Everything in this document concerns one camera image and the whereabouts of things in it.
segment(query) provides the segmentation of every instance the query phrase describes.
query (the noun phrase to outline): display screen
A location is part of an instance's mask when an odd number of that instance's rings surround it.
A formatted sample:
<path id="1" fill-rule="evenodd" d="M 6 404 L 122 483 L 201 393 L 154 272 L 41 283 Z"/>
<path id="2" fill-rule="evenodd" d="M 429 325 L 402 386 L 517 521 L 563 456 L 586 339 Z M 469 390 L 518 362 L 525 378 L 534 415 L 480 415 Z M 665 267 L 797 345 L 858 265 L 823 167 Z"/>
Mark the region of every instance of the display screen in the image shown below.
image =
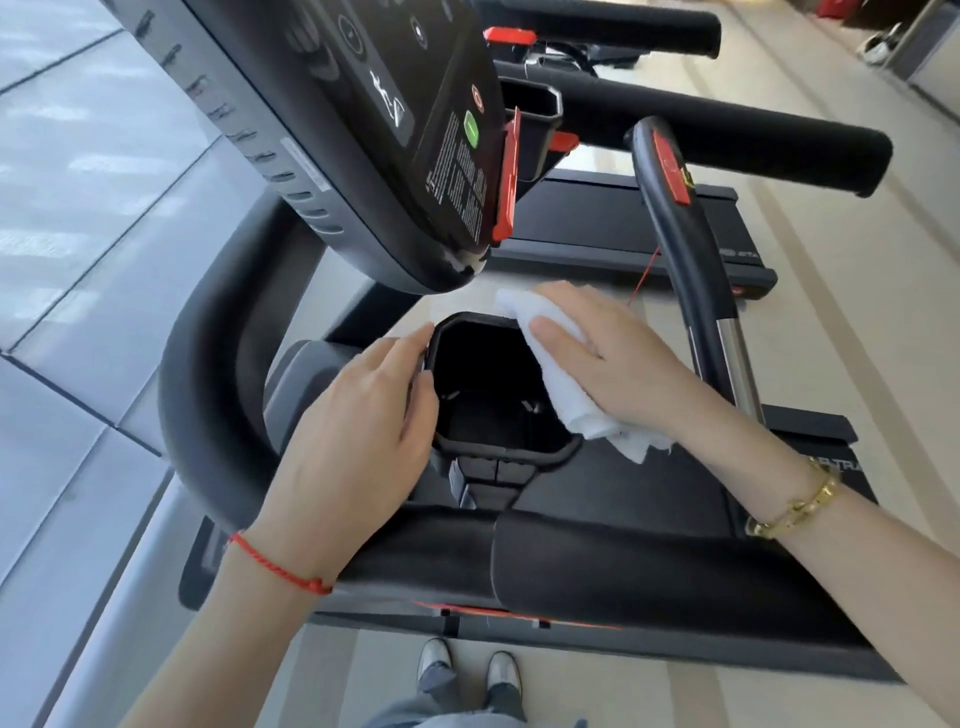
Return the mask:
<path id="1" fill-rule="evenodd" d="M 491 239 L 505 113 L 466 0 L 277 0 L 288 42 L 412 217 Z"/>

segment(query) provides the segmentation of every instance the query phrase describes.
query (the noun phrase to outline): left hand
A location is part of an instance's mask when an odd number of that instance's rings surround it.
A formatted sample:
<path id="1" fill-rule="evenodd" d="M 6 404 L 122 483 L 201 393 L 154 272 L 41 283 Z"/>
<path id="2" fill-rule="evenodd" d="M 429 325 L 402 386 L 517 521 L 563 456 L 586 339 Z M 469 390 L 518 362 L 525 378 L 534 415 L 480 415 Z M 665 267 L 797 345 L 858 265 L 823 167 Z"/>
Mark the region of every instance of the left hand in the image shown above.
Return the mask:
<path id="1" fill-rule="evenodd" d="M 377 340 L 304 412 L 247 531 L 268 559 L 330 586 L 410 495 L 437 428 L 433 375 L 416 372 L 432 332 Z"/>

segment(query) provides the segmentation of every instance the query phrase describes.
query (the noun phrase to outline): black cup holder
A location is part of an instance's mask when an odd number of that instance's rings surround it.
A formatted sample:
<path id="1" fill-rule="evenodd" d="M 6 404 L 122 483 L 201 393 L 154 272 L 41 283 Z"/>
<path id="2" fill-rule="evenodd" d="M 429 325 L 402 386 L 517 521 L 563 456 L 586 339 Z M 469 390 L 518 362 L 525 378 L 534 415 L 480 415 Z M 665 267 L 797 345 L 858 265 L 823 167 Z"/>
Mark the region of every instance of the black cup holder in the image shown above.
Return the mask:
<path id="1" fill-rule="evenodd" d="M 560 91 L 546 84 L 519 79 L 500 79 L 507 118 L 520 109 L 519 157 L 517 176 L 524 181 L 538 180 L 553 141 L 553 132 L 564 121 L 564 103 Z"/>
<path id="2" fill-rule="evenodd" d="M 440 454 L 545 467 L 580 445 L 557 418 L 516 321 L 454 314 L 437 325 L 425 366 L 440 398 Z"/>

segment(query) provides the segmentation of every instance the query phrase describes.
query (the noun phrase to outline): green button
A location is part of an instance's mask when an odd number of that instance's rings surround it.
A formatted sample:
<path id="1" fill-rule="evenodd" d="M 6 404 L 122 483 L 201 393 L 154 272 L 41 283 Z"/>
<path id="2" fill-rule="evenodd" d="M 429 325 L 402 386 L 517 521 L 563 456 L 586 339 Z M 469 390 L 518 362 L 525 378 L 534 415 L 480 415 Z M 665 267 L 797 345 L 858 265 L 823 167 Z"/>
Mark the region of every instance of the green button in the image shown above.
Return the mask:
<path id="1" fill-rule="evenodd" d="M 480 130 L 477 127 L 477 120 L 469 111 L 464 116 L 464 131 L 467 133 L 467 141 L 474 149 L 477 148 L 477 142 L 480 141 Z"/>

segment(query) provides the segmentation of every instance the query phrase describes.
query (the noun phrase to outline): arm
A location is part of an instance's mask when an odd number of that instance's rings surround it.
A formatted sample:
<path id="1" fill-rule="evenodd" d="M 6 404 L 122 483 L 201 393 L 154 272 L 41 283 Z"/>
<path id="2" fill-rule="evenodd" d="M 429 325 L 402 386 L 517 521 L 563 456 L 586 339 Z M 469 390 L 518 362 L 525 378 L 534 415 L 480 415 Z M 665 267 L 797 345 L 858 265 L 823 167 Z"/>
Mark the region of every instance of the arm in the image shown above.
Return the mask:
<path id="1" fill-rule="evenodd" d="M 531 329 L 597 404 L 679 442 L 759 521 L 822 484 L 806 458 L 706 386 L 626 306 L 569 283 L 538 292 L 592 348 L 545 319 Z M 780 542 L 900 676 L 960 726 L 960 559 L 850 489 Z"/>
<path id="2" fill-rule="evenodd" d="M 431 332 L 380 339 L 304 413 L 246 533 L 272 562 L 332 585 L 413 490 L 437 423 L 432 375 L 415 377 Z M 203 608 L 122 728 L 250 728 L 315 601 L 230 546 Z"/>

